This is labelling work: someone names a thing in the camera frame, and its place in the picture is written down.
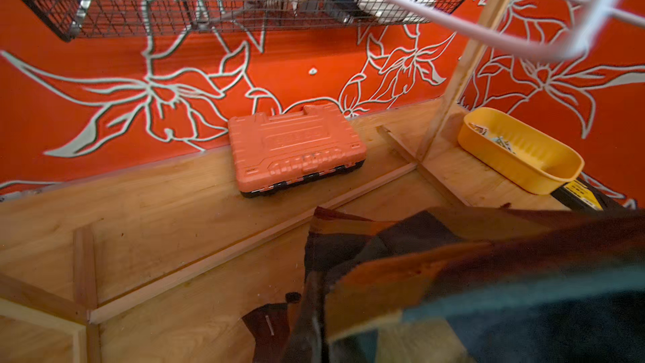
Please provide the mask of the dark plaid shirt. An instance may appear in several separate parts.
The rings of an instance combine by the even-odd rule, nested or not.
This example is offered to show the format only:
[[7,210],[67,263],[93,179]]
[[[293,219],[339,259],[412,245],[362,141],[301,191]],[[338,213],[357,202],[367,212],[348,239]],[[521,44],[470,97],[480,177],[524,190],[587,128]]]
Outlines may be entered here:
[[641,362],[644,213],[317,208],[305,285],[243,321],[256,362]]

